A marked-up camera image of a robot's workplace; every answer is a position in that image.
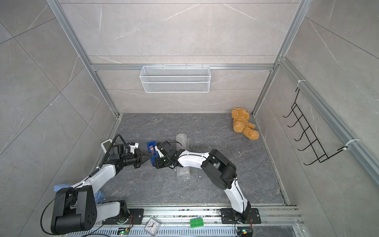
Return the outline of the blue tape dispenser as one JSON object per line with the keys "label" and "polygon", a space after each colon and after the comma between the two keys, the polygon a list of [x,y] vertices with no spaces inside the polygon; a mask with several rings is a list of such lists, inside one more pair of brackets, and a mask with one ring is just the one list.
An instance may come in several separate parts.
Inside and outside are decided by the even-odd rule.
{"label": "blue tape dispenser", "polygon": [[158,151],[156,149],[156,145],[157,145],[156,141],[151,141],[151,142],[147,143],[148,151],[149,151],[150,154],[153,155],[151,157],[152,166],[155,166],[157,158],[159,158],[159,153],[158,153]]}

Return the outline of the clear bubble wrap sheet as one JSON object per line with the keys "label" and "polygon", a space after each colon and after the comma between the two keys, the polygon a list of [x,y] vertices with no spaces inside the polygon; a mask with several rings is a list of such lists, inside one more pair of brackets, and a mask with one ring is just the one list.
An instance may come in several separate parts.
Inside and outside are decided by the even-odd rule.
{"label": "clear bubble wrap sheet", "polygon": [[[176,149],[188,149],[188,137],[185,133],[179,133],[176,135],[176,141],[178,143],[176,144]],[[177,178],[181,179],[182,181],[186,181],[190,179],[190,168],[189,167],[177,167],[176,169],[176,176]]]}

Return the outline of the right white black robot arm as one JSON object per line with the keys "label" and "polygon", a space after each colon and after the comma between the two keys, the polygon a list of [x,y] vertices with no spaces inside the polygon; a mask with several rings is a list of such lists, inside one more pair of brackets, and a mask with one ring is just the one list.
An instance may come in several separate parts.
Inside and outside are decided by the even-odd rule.
{"label": "right white black robot arm", "polygon": [[236,166],[221,152],[216,149],[207,153],[177,150],[168,141],[157,143],[154,150],[157,154],[153,162],[155,168],[194,167],[202,169],[216,187],[225,191],[236,219],[242,222],[249,218],[251,204],[239,186]]}

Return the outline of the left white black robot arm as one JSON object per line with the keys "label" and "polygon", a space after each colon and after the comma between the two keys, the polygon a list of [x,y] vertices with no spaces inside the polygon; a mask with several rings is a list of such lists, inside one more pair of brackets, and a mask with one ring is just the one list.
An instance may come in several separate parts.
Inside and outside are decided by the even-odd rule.
{"label": "left white black robot arm", "polygon": [[98,222],[123,224],[131,220],[125,200],[95,200],[96,193],[124,167],[140,168],[146,161],[139,148],[121,144],[115,149],[115,154],[108,150],[106,160],[81,182],[57,191],[50,224],[52,235],[87,231]]}

